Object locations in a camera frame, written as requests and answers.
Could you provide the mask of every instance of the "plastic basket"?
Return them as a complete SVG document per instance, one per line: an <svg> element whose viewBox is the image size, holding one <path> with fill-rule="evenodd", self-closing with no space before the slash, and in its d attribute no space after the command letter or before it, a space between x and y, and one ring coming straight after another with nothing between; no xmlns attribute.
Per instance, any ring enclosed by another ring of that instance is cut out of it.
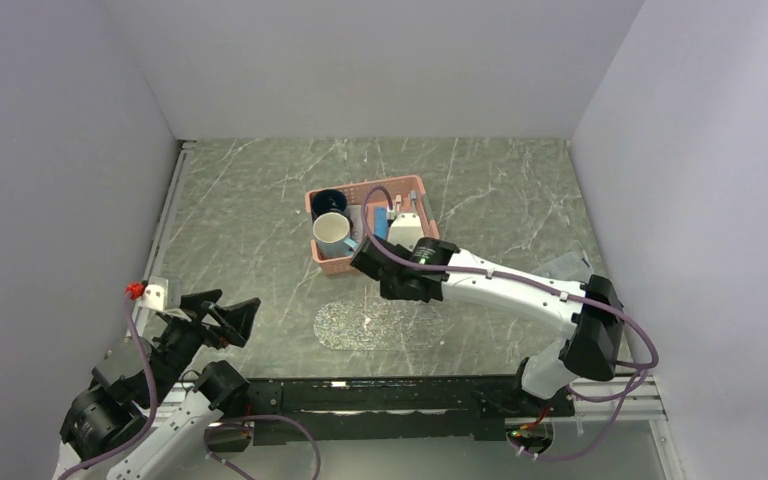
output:
<svg viewBox="0 0 768 480"><path fill-rule="evenodd" d="M340 185L338 187L326 187L311 190L305 194L305 211L310 214L310 202L313 196L322 190L339 190L346 195L349 201L349 205L360 205L366 194L372 187L377 185L383 185L384 188L390 192L390 196L393 197L393 201L396 199L396 195L402 196L403 208L410 207L410 192L415 190L419 195L416 202L416 213L419 215L422 221L422 232L426 237L440 238L440 232L437 230L437 222L434 220L434 215L431 213L431 206L425 194L425 186L422 184L422 179L417 175L408 175L405 177L387 178L384 180L374 180L371 182L352 183L349 185ZM375 223L375 208L374 207L386 207L387 199L381 192L375 192L372 198L369 199L368 209L366 212L367 222L369 225ZM316 241L310 241L310 249L313 254L313 260L319 264L322 271L326 275L334 275L337 273L356 272L349 263L352 257L342 258L322 258L319 253L319 248L316 246Z"/></svg>

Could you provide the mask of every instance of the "white panel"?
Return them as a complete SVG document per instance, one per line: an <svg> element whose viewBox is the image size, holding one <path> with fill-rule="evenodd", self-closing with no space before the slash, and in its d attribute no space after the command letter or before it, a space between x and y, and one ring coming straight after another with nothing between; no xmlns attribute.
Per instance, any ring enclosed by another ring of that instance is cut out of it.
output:
<svg viewBox="0 0 768 480"><path fill-rule="evenodd" d="M104 7L0 1L0 479L58 431L125 325L176 142Z"/></svg>
<svg viewBox="0 0 768 480"><path fill-rule="evenodd" d="M768 1L647 0L573 154L688 477L768 478Z"/></svg>
<svg viewBox="0 0 768 480"><path fill-rule="evenodd" d="M642 0L105 0L178 138L569 138Z"/></svg>

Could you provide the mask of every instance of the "gray marble surface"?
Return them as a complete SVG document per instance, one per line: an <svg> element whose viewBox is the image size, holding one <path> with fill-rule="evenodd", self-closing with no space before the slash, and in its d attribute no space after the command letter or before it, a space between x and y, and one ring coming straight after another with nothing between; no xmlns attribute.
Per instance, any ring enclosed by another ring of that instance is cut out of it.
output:
<svg viewBox="0 0 768 480"><path fill-rule="evenodd" d="M245 348L203 349L193 366L227 359L252 377L513 373L548 345L551 332L526 318L462 303L396 308L360 274L321 273L311 258L305 192L412 174L423 179L442 238L524 271L581 252L604 273L562 140L202 140L162 274L183 279L185 292L223 289L221 304L260 297L263 305ZM344 322L357 332L365 322L367 336L381 325L377 340L353 347L351 331L320 338L322 319L318 337L317 314L340 310L334 304L377 312ZM422 328L433 341L398 338L413 331L402 327L412 318L430 319ZM146 334L161 328L153 319Z"/></svg>

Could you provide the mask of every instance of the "red clip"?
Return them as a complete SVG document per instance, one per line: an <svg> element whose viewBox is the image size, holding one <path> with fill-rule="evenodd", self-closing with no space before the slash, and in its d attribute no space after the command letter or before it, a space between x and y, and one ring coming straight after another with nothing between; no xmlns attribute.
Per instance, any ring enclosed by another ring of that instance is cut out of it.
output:
<svg viewBox="0 0 768 480"><path fill-rule="evenodd" d="M125 293L128 294L128 297L131 298L131 300L136 300L143 296L143 292L145 291L145 285L139 282L129 283L127 287L125 287Z"/></svg>

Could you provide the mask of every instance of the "purple cable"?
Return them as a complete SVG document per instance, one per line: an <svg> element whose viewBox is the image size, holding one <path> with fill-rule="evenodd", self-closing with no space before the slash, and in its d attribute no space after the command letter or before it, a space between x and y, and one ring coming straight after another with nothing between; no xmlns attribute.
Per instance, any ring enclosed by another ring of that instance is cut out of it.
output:
<svg viewBox="0 0 768 480"><path fill-rule="evenodd" d="M640 376L640 378L645 379L647 373L648 372L646 370L634 372L634 374L628 379L628 385L626 386L626 388L630 387L632 383L634 383L635 377ZM614 413L611 415L611 418L608 419L608 423L605 424L605 427L602 429L601 432L599 432L599 435L597 435L596 438L592 442L590 442L590 445L584 447L578 452L571 453L569 455L551 455L548 457L543 455L533 454L531 452L526 452L526 451L523 451L523 453L527 454L534 460L543 461L543 462L567 462L570 460L578 460L579 458L595 450L596 447L598 447L599 444L602 443L602 440L605 439L605 437L608 435L608 432L611 431L611 428L617 422L617 417L620 414L620 409L622 409L622 404L623 402L625 402L626 397L627 395L622 395L619 397L619 401L617 402L617 408L614 410ZM508 443L514 448L514 450L517 451L517 453L519 453L520 447L515 445L510 438L508 439Z"/></svg>
<svg viewBox="0 0 768 480"><path fill-rule="evenodd" d="M635 374L640 374L640 378L637 380L637 382L635 382L634 384L629 382L626 385L624 390L622 390L619 393L615 393L613 395L605 395L604 397L588 397L587 395L582 395L576 392L569 385L567 385L567 391L575 395L576 397L584 400L585 402L590 402L590 403L610 402L611 400L627 397L631 392L633 392L634 390L637 390L639 386L643 385L643 383L646 381L646 370L638 370L637 372L635 372Z"/></svg>
<svg viewBox="0 0 768 480"><path fill-rule="evenodd" d="M131 340L134 341L134 344L137 347L137 352L140 354L140 360L143 362L143 370L146 374L146 383L148 384L148 398L149 398L149 413L148 413L148 420L146 421L145 425L143 425L143 428L140 429L139 432L136 433L133 437L131 437L130 440L123 443L122 445L119 445L118 447L114 448L113 450L102 453L101 455L97 457L93 457L87 461L81 462L75 466L72 466L68 469L66 469L65 472L60 474L59 477L57 477L57 480L66 480L69 478L73 473L84 470L86 468L90 468L93 465L96 465L98 463L101 463L109 458L115 457L116 455L119 455L120 453L124 452L125 450L128 450L129 448L136 445L140 440L145 437L149 430L151 430L151 426L154 424L154 418L157 416L157 386L154 384L154 373L151 371L151 365L148 361L148 355L145 353L145 348L143 348L143 342L140 341L140 335L137 333L137 325L134 323L134 319L131 318L131 312L128 310L127 305L125 306L125 319L128 323L128 331L131 332Z"/></svg>
<svg viewBox="0 0 768 480"><path fill-rule="evenodd" d="M296 427L300 432L302 432L302 435L307 437L307 440L310 442L310 445L313 447L313 454L314 454L314 457L316 457L316 470L313 472L313 477L311 477L311 480L316 480L317 478L319 478L319 470L322 468L322 455L319 453L319 445L316 443L316 440L314 440L313 435L311 435L310 432L308 432L307 429L304 428L304 425L293 420L292 418L283 417L281 415L249 415L247 417L229 418L227 420L223 420L222 425L219 425L213 428L222 429L223 427L227 427L227 426L242 426L243 428L246 428L242 424L249 421L257 421L257 420L278 421L278 422L289 423L290 425ZM226 467L230 468L241 477L246 478L247 480L256 480L254 477L252 477L251 475L243 471L242 468L225 460L224 458L220 457L210 449L210 445L208 445L207 440L208 438L210 438L210 433L212 433L213 431L214 430L211 429L204 432L204 451L207 452L207 455L210 458L221 463L222 465L225 465Z"/></svg>
<svg viewBox="0 0 768 480"><path fill-rule="evenodd" d="M387 197L387 205L389 205L391 209L393 208L393 199L390 197L390 192L388 192L387 189L381 185L376 185L372 187L372 189L369 190L369 193L367 193L366 197L363 199L363 204L361 206L361 212L363 212L363 215L361 215L361 220L363 221L363 228L365 232L373 231L369 227L369 221L366 218L366 207L367 207L367 204L369 203L369 199L372 197L372 194L375 192L383 193L384 196ZM486 269L478 268L478 267L450 267L448 265L423 265L420 263L414 263L414 262L405 260L393 254L386 248L384 248L384 246L381 244L381 242L378 240L375 234L367 235L367 236L369 237L370 241L372 241L372 244L375 245L375 248L377 248L385 257L405 267L410 267L415 270L426 270L430 272L472 273L472 274L478 274L478 275L487 275L488 273ZM556 297L561 295L561 291L558 290L557 288L553 288L548 285L543 285L540 282L534 281L528 277L523 277L521 275L516 275L509 272L493 272L493 276L498 278L504 278L507 280L513 280L515 282L524 283L526 285L543 290L544 292L554 295ZM632 330L634 330L637 333L637 335L640 336L640 339L643 340L643 343L646 345L646 348L649 349L649 354L652 356L652 359L648 363L632 363L632 362L618 361L617 365L620 365L623 367L631 367L637 370L644 370L644 369L648 370L651 368L655 368L658 365L660 358L658 356L658 350L655 348L655 344L652 343L652 339L650 339L649 335L647 335L646 332L643 331L643 328L641 328L640 325L636 321L634 321L634 319L629 317L625 312L623 312L622 310L616 309L610 305L606 305L597 300L581 297L579 295L570 294L567 298L574 302L579 302L584 305L590 305L591 307L598 308L602 311L605 311L607 313L610 313L611 315L616 316L623 322L627 323L632 328Z"/></svg>

